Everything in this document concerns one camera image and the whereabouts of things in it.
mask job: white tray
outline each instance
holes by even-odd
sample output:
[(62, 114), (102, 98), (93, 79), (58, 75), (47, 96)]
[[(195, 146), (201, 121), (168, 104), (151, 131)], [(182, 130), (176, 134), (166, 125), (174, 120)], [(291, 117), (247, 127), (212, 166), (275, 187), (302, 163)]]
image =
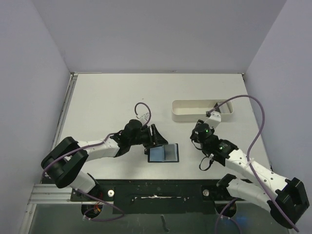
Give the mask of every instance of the white tray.
[[(197, 122), (206, 120), (206, 111), (225, 99), (213, 100), (174, 100), (172, 102), (172, 120), (175, 122)], [(221, 121), (228, 121), (234, 112), (231, 101), (220, 107)]]

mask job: gray wall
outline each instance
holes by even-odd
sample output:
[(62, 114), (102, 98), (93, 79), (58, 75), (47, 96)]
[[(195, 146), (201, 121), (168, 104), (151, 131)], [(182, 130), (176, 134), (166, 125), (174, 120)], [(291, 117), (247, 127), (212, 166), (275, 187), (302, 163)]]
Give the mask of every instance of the gray wall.
[(69, 71), (30, 0), (0, 3), (0, 233), (20, 228)]
[[(262, 137), (273, 169), (303, 180), (312, 201), (311, 0), (286, 2), (247, 70), (246, 85), (266, 110)], [(300, 233), (311, 233), (311, 220), (310, 208), (298, 222)]]
[(70, 71), (245, 72), (286, 0), (33, 0)]

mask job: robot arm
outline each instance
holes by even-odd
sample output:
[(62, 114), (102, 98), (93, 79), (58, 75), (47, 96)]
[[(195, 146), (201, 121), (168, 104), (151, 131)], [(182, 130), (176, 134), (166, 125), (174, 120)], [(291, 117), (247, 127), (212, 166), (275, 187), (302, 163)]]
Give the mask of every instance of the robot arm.
[(97, 197), (100, 189), (96, 180), (81, 171), (86, 161), (121, 156), (133, 145), (142, 144), (144, 153), (148, 154), (151, 148), (168, 144), (154, 124), (146, 125), (148, 118), (149, 113), (146, 113), (138, 119), (132, 119), (123, 130), (109, 134), (106, 139), (75, 141), (70, 136), (66, 137), (44, 158), (41, 167), (58, 188), (70, 186)]
[(279, 224), (286, 228), (292, 228), (262, 190), (258, 178), (251, 170), (250, 163), (266, 190), (271, 193), (279, 207), (293, 223), (298, 221), (310, 205), (302, 181), (297, 178), (289, 180), (280, 176), (253, 159), (248, 162), (246, 154), (236, 145), (214, 135), (215, 128), (221, 122), (220, 114), (212, 112), (207, 116), (209, 118), (205, 122), (198, 120), (192, 131), (191, 140), (200, 144), (200, 150), (211, 161), (219, 162), (252, 182), (247, 183), (237, 179), (234, 175), (227, 174), (218, 182), (217, 186), (226, 188), (232, 197), (239, 197), (270, 211), (272, 217)]

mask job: purple cable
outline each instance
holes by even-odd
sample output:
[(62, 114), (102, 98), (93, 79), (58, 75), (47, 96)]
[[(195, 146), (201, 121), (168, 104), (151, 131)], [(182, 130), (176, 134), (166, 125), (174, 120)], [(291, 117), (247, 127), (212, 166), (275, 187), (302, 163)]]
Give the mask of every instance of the purple cable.
[(238, 228), (238, 230), (239, 230), (239, 233), (240, 234), (242, 234), (243, 232), (242, 232), (242, 229), (240, 228), (240, 226), (239, 226), (239, 224), (237, 223), (237, 221), (235, 220), (235, 219), (233, 219), (233, 218), (229, 218), (230, 219), (230, 221), (232, 221), (236, 226), (237, 226), (237, 228)]
[(55, 159), (54, 161), (52, 161), (46, 168), (44, 168), (43, 172), (42, 172), (42, 177), (44, 177), (44, 174), (53, 166), (53, 164), (55, 164), (56, 162), (62, 160), (63, 158), (67, 157), (67, 156), (70, 156), (72, 155), (73, 153), (76, 153), (77, 151), (79, 150), (84, 150), (86, 148), (91, 148), (91, 147), (94, 147), (94, 146), (99, 146), (99, 145), (102, 145), (106, 142), (106, 140), (109, 138), (109, 136), (113, 135), (115, 133), (110, 133), (106, 136), (106, 138), (104, 139), (104, 141), (100, 142), (100, 143), (97, 143), (97, 144), (92, 144), (92, 145), (85, 145), (83, 147), (80, 147), (78, 149), (75, 149), (75, 150), (72, 150), (60, 157), (58, 157), (57, 159)]
[[(252, 147), (254, 146), (255, 142), (257, 141), (257, 139), (259, 138), (259, 136), (260, 136), (260, 134), (261, 134), (261, 132), (263, 130), (263, 127), (264, 127), (265, 114), (264, 114), (264, 109), (263, 109), (263, 106), (262, 106), (261, 102), (258, 99), (256, 99), (255, 97), (250, 96), (250, 95), (237, 95), (237, 96), (234, 96), (232, 98), (229, 98), (229, 99), (223, 101), (222, 103), (220, 103), (219, 105), (214, 107), (212, 110), (210, 110), (208, 113), (211, 113), (212, 111), (215, 111), (217, 108), (219, 108), (223, 104), (225, 104), (228, 101), (231, 101), (233, 99), (236, 99), (236, 98), (251, 98), (251, 99), (255, 100), (258, 103), (258, 105), (259, 105), (259, 107), (261, 109), (261, 113), (262, 113), (262, 122), (261, 122), (261, 126), (259, 128), (259, 131), (258, 131), (257, 135), (255, 136), (254, 140), (252, 141), (252, 143), (250, 144), (250, 146), (249, 146), (249, 148), (247, 150), (247, 161), (250, 162), (250, 151), (251, 151)], [(264, 183), (261, 181), (261, 179), (258, 176), (257, 172), (255, 171), (252, 163), (250, 163), (249, 165), (250, 165), (250, 168), (251, 168), (254, 176), (256, 177), (256, 179), (258, 180), (259, 184), (261, 185), (261, 187), (263, 188), (265, 193), (268, 195), (268, 197), (270, 198), (270, 200), (272, 201), (274, 206), (278, 209), (278, 211), (282, 214), (282, 216), (287, 220), (287, 222), (289, 222), (289, 224), (293, 227), (293, 229), (296, 232), (299, 232), (299, 229), (296, 227), (296, 225), (287, 217), (287, 215), (283, 212), (283, 210), (279, 207), (279, 205), (277, 204), (277, 202), (275, 201), (275, 199), (271, 195), (271, 192), (265, 187)], [(220, 217), (222, 216), (222, 213), (223, 213), (223, 210), (221, 211), (221, 213), (219, 215), (219, 218), (217, 219), (217, 222), (219, 221)]]
[[(89, 194), (87, 194), (87, 193), (85, 193), (85, 192), (83, 192), (83, 191), (81, 191), (81, 190), (79, 190), (79, 189), (77, 189), (77, 192), (82, 193), (83, 195), (88, 196), (89, 198), (91, 198), (91, 199), (93, 199), (93, 200), (95, 200), (95, 201), (102, 202), (102, 203), (104, 203), (105, 205), (108, 205), (108, 206), (110, 206), (110, 207), (112, 207), (112, 208), (114, 208), (114, 209), (116, 209), (116, 210), (118, 210), (118, 211), (120, 211), (120, 212), (122, 213), (120, 216), (117, 216), (117, 217), (114, 217), (114, 218), (107, 218), (107, 219), (95, 219), (95, 218), (91, 218), (91, 219), (90, 219), (91, 221), (94, 221), (94, 222), (113, 221), (113, 220), (120, 219), (120, 218), (122, 218), (122, 217), (125, 216), (125, 212), (124, 212), (122, 209), (118, 208), (117, 206), (114, 206), (113, 204), (110, 204), (110, 203), (108, 203), (107, 201), (103, 201), (103, 200), (101, 200), (101, 199), (99, 199), (99, 198), (96, 198), (95, 196), (89, 195)], [(93, 210), (93, 209), (94, 209), (94, 208), (88, 209), (85, 213), (83, 213), (83, 215), (86, 216), (86, 214), (87, 214), (89, 211)]]
[[(220, 221), (222, 214), (225, 212), (225, 210), (231, 206), (232, 203), (234, 203), (238, 198), (234, 198), (232, 201), (230, 201), (224, 208), (223, 210), (220, 212), (218, 218), (216, 219), (216, 222), (214, 224), (214, 234), (217, 234), (217, 227), (218, 227), (218, 222)], [(242, 230), (240, 228), (240, 226), (238, 225), (238, 223), (236, 221), (234, 221), (233, 219), (231, 219), (237, 226), (239, 229), (239, 233), (242, 233)]]
[(138, 102), (138, 103), (135, 105), (135, 114), (136, 114), (136, 115), (137, 115), (137, 106), (139, 106), (140, 104), (146, 106), (146, 108), (147, 108), (147, 110), (148, 110), (148, 112), (149, 112), (149, 114), (150, 114), (150, 116), (149, 116), (147, 122), (146, 122), (145, 124), (143, 124), (143, 127), (144, 127), (144, 126), (146, 126), (146, 125), (151, 121), (152, 112), (151, 112), (150, 107), (149, 107), (146, 103), (144, 103), (144, 102)]

